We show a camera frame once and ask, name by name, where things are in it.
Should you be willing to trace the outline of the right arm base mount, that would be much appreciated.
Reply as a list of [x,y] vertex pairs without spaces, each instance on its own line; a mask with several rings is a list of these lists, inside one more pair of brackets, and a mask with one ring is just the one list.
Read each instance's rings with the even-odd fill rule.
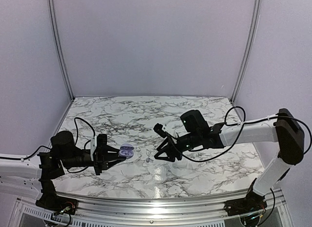
[[242,215],[245,213],[263,210],[267,207],[265,196],[260,196],[254,192],[251,185],[244,198],[228,200],[224,204],[224,210],[228,216]]

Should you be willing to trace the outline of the purple earbud charging case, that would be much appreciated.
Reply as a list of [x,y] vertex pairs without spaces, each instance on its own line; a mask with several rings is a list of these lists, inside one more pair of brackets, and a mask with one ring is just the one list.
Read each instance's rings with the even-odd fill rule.
[[134,156],[134,146],[132,146],[131,144],[122,144],[120,146],[119,152],[118,152],[119,156],[125,159],[130,159]]

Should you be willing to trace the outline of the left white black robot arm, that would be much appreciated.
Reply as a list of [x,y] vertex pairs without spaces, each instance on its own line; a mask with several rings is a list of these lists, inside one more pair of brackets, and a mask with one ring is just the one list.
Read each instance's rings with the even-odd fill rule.
[[96,175],[127,159],[127,151],[107,144],[105,134],[94,135],[89,147],[76,146],[73,134],[62,131],[51,138],[47,152],[36,151],[26,157],[0,156],[0,191],[42,201],[51,210],[60,208],[61,198],[56,195],[53,180],[75,167],[92,167]]

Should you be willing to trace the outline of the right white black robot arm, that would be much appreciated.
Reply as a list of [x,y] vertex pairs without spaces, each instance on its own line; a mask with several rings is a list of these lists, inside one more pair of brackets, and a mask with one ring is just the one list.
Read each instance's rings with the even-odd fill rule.
[[308,152],[305,146],[306,124],[293,117],[286,108],[253,121],[229,124],[226,121],[209,126],[198,110],[190,110],[180,117],[187,134],[178,136],[162,124],[156,124],[154,131],[164,140],[157,147],[154,158],[175,162],[185,157],[185,151],[202,146],[203,149],[226,149],[234,145],[257,142],[278,143],[279,152],[264,172],[250,186],[250,194],[242,199],[242,208],[252,211],[260,204],[272,186],[283,179],[292,166],[299,164]]

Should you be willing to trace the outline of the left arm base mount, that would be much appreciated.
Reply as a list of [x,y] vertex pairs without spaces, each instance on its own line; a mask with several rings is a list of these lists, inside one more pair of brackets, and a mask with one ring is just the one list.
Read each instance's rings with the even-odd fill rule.
[[78,201],[57,195],[55,186],[51,180],[39,179],[41,184],[40,196],[36,200],[36,206],[54,211],[74,215]]

